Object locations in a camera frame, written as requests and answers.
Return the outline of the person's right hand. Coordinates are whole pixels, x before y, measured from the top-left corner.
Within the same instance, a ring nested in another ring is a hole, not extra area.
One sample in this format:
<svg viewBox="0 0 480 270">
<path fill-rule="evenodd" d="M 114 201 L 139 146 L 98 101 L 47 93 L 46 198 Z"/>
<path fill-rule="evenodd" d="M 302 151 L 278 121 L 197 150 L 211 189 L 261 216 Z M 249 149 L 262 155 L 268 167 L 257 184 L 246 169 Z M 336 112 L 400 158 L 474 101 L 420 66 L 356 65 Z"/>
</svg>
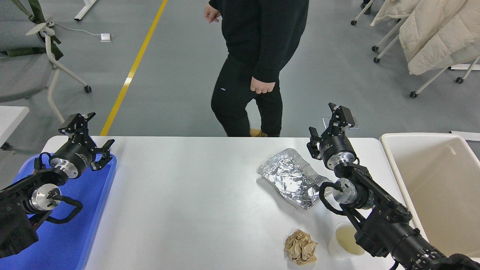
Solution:
<svg viewBox="0 0 480 270">
<path fill-rule="evenodd" d="M 204 17 L 208 23 L 218 23 L 220 22 L 221 12 L 207 4 L 204 8 Z"/>
</svg>

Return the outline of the person's left hand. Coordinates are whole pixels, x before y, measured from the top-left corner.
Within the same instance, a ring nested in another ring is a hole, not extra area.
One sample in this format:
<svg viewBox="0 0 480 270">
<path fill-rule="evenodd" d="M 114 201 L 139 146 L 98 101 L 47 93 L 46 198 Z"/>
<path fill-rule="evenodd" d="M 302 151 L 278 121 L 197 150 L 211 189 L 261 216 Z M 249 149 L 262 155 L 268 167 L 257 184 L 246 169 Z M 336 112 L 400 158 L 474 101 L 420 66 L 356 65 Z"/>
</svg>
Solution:
<svg viewBox="0 0 480 270">
<path fill-rule="evenodd" d="M 272 92 L 276 82 L 262 82 L 254 77 L 251 78 L 250 90 L 256 94 L 266 94 Z"/>
</svg>

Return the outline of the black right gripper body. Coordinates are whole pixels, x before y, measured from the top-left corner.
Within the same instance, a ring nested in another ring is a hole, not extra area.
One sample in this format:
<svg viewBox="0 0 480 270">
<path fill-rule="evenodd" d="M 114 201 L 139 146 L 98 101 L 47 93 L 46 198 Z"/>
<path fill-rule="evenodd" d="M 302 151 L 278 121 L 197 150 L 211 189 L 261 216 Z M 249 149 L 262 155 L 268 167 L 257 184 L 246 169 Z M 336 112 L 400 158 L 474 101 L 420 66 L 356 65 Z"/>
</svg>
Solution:
<svg viewBox="0 0 480 270">
<path fill-rule="evenodd" d="M 321 137 L 319 151 L 325 165 L 352 163 L 357 160 L 353 146 L 345 134 Z"/>
</svg>

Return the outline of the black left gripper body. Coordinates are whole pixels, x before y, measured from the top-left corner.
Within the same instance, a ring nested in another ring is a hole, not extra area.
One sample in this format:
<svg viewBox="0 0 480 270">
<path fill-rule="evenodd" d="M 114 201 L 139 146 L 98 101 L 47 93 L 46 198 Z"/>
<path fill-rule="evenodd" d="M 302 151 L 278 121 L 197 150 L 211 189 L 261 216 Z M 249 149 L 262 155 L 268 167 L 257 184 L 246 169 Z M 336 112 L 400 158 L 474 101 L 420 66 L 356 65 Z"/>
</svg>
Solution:
<svg viewBox="0 0 480 270">
<path fill-rule="evenodd" d="M 92 140 L 68 141 L 56 151 L 56 168 L 65 173 L 83 173 L 95 157 Z"/>
</svg>

